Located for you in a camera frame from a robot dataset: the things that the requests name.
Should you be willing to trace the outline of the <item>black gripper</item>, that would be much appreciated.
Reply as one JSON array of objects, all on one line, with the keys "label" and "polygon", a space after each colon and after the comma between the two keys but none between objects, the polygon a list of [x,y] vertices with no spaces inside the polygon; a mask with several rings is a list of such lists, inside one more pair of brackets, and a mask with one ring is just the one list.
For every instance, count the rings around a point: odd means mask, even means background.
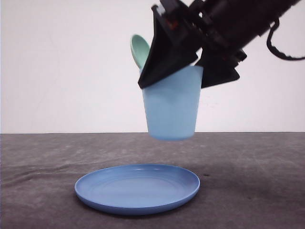
[{"label": "black gripper", "polygon": [[202,88],[240,79],[235,67],[247,55],[233,47],[207,14],[207,2],[190,6],[180,0],[162,0],[153,6],[153,40],[138,85],[157,83],[196,61],[203,67]]}]

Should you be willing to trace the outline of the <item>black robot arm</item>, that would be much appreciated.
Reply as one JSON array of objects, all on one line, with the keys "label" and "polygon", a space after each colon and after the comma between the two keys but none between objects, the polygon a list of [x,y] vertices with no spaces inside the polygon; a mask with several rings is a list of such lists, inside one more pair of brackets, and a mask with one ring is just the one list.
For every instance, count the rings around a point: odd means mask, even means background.
[{"label": "black robot arm", "polygon": [[239,79],[244,46],[279,27],[295,0],[162,0],[152,6],[154,37],[138,84],[145,88],[191,63],[203,67],[202,87]]}]

